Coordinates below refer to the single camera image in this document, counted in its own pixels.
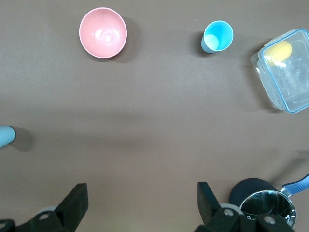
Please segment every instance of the pink bowl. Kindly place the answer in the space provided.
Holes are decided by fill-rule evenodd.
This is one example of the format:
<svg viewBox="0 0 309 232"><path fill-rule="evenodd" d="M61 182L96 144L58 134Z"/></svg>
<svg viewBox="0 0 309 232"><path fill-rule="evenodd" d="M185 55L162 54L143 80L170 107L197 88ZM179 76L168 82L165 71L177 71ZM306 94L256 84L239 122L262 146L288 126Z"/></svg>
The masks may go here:
<svg viewBox="0 0 309 232"><path fill-rule="evenodd" d="M84 49L94 57L110 58L125 46L126 24L114 10L100 7L89 11L79 27Z"/></svg>

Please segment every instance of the screw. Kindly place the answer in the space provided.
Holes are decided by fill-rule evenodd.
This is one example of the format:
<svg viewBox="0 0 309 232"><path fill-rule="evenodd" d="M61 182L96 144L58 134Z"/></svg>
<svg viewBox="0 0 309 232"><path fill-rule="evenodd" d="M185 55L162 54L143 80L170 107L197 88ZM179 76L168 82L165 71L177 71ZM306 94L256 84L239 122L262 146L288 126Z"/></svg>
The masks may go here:
<svg viewBox="0 0 309 232"><path fill-rule="evenodd" d="M48 214L42 214L40 217L39 217L39 220L45 220L45 219L48 219L49 215Z"/></svg>
<svg viewBox="0 0 309 232"><path fill-rule="evenodd" d="M227 215L229 217L234 216L234 212L230 209L225 209L223 212L224 212L225 215Z"/></svg>
<svg viewBox="0 0 309 232"><path fill-rule="evenodd" d="M5 223L0 223L0 230L3 229L6 226Z"/></svg>
<svg viewBox="0 0 309 232"><path fill-rule="evenodd" d="M270 225L275 225L275 224L276 224L275 219L273 219L273 218L270 217L270 216L265 216L265 217L264 217L264 221L267 222L267 223L270 224Z"/></svg>

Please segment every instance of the pot handle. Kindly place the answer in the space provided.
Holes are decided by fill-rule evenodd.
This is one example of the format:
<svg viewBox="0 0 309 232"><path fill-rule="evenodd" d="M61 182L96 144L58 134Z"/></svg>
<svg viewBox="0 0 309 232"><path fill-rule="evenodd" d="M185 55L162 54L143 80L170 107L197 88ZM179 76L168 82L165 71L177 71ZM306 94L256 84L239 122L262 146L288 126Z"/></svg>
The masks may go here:
<svg viewBox="0 0 309 232"><path fill-rule="evenodd" d="M298 181L284 184L282 187L281 192L288 191L290 193L289 196L304 191L309 188L309 174Z"/></svg>

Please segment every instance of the clear plastic container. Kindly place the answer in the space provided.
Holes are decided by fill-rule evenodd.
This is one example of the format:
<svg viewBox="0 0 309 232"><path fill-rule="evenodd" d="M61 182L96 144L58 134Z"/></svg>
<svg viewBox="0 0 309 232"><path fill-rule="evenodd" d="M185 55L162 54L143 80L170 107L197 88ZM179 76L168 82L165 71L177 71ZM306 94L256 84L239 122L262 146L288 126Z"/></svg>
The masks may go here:
<svg viewBox="0 0 309 232"><path fill-rule="evenodd" d="M309 106L309 35L289 31L251 57L275 108L297 113Z"/></svg>

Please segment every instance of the cup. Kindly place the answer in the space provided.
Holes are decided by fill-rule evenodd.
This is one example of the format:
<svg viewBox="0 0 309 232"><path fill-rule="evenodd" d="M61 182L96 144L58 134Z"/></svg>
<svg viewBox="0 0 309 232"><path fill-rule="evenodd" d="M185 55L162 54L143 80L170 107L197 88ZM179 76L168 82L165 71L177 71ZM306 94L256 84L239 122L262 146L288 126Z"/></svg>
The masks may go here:
<svg viewBox="0 0 309 232"><path fill-rule="evenodd" d="M16 137L16 132L12 127L0 126L0 147L12 142Z"/></svg>
<svg viewBox="0 0 309 232"><path fill-rule="evenodd" d="M214 21L206 27L201 45L207 53L220 52L231 45L233 38L233 29L227 22Z"/></svg>

